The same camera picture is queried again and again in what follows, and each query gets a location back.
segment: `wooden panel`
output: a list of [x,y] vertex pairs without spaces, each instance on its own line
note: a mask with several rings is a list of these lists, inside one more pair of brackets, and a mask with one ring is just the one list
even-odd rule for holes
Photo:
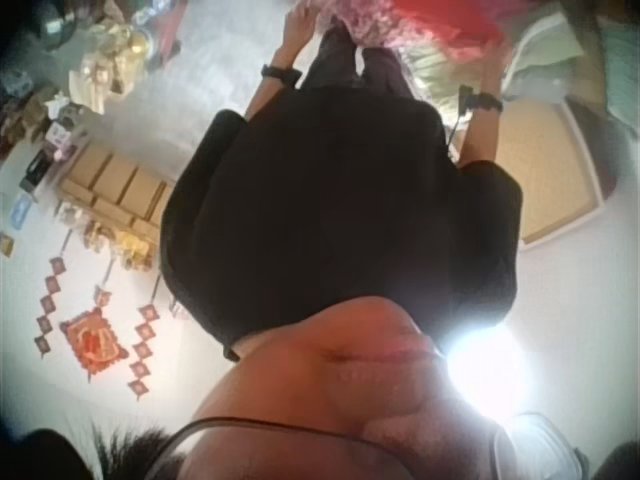
[[92,182],[97,177],[108,156],[109,151],[106,148],[92,143],[76,161],[71,172],[69,172],[69,178],[81,187],[91,188]]
[[92,190],[105,200],[117,204],[135,169],[134,164],[119,155],[114,155]]
[[93,209],[96,212],[103,214],[105,217],[115,220],[116,222],[119,222],[125,226],[129,226],[131,224],[131,220],[133,219],[133,216],[131,214],[125,212],[116,205],[105,202],[101,198],[96,201]]
[[169,197],[173,193],[173,187],[171,185],[167,185],[160,196],[160,200],[156,205],[156,208],[153,210],[153,215],[151,215],[150,222],[153,225],[160,226],[162,222],[162,214],[164,213],[164,209],[167,208],[167,202],[169,201]]
[[144,235],[149,240],[160,243],[160,229],[158,227],[154,227],[148,222],[143,220],[135,220],[133,222],[133,231],[135,233]]
[[506,106],[497,163],[524,192],[521,238],[532,243],[592,212],[598,197],[563,111],[532,99]]
[[160,179],[149,175],[146,171],[138,170],[131,181],[131,185],[127,188],[120,206],[139,217],[145,218],[161,183]]
[[91,193],[89,190],[81,187],[75,182],[72,182],[68,178],[64,182],[62,182],[62,184],[60,185],[60,190],[68,195],[71,195],[73,198],[86,203],[89,206],[95,198],[93,193]]

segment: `hand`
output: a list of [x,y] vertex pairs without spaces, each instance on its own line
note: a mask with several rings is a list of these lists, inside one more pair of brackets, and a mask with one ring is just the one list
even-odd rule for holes
[[296,56],[311,41],[320,9],[310,0],[302,0],[285,19],[282,49]]

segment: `bright light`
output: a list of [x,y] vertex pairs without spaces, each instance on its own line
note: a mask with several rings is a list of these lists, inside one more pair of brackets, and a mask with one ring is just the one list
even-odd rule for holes
[[499,423],[518,413],[528,392],[522,352],[503,325],[462,338],[448,356],[448,368],[462,396]]

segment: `red decoration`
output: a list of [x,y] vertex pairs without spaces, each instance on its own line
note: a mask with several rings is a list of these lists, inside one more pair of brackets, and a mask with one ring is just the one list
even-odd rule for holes
[[51,298],[51,295],[42,297],[40,299],[40,305],[42,305],[42,308],[44,309],[44,313],[46,315],[49,315],[56,311],[56,304],[53,303],[53,298]]
[[49,319],[47,317],[38,317],[38,319],[36,320],[38,322],[38,326],[40,327],[40,331],[46,335],[47,333],[51,332],[53,330],[53,327],[51,326],[51,322],[49,321]]
[[44,338],[44,335],[36,337],[33,341],[36,342],[36,346],[38,347],[38,350],[40,350],[40,353],[43,357],[45,356],[45,354],[51,351],[51,346],[49,345],[47,339]]
[[148,340],[151,340],[153,337],[156,336],[156,332],[154,332],[153,328],[151,328],[151,325],[147,323],[138,325],[136,327],[136,332],[138,332],[138,335],[140,335],[140,338],[142,338],[142,340],[144,340],[145,342]]
[[109,305],[109,302],[111,301],[111,292],[107,292],[106,290],[96,285],[96,289],[93,294],[93,301],[95,302],[96,307],[104,308]]
[[133,393],[136,394],[136,398],[138,400],[140,400],[140,397],[144,394],[149,393],[149,389],[141,380],[135,380],[129,383],[129,388],[133,390]]
[[89,377],[129,356],[99,308],[61,323],[60,329],[82,367],[89,372]]
[[67,267],[64,265],[64,260],[61,257],[52,258],[49,260],[54,275],[62,275],[67,271]]
[[153,305],[146,305],[142,308],[139,308],[138,311],[144,318],[145,322],[153,322],[160,318],[160,315],[158,315],[158,311],[156,310],[156,307],[154,307]]
[[131,370],[133,371],[133,374],[136,376],[137,379],[151,375],[149,368],[145,365],[145,363],[142,360],[137,361],[136,363],[132,363],[129,366],[131,367]]
[[133,346],[133,350],[136,352],[136,355],[138,355],[138,358],[140,360],[144,360],[146,358],[149,358],[151,355],[153,355],[153,352],[149,348],[149,345],[147,345],[144,342],[135,344]]
[[56,277],[47,277],[44,279],[44,282],[47,285],[47,291],[49,292],[49,295],[53,295],[54,293],[58,293],[60,291],[60,284],[58,283],[58,279]]

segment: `black top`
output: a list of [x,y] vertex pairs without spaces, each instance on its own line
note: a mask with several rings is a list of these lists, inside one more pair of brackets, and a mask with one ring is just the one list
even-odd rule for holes
[[451,163],[426,103],[285,90],[249,123],[216,116],[165,211],[162,268],[225,347],[367,295],[442,342],[511,307],[521,206],[500,167]]

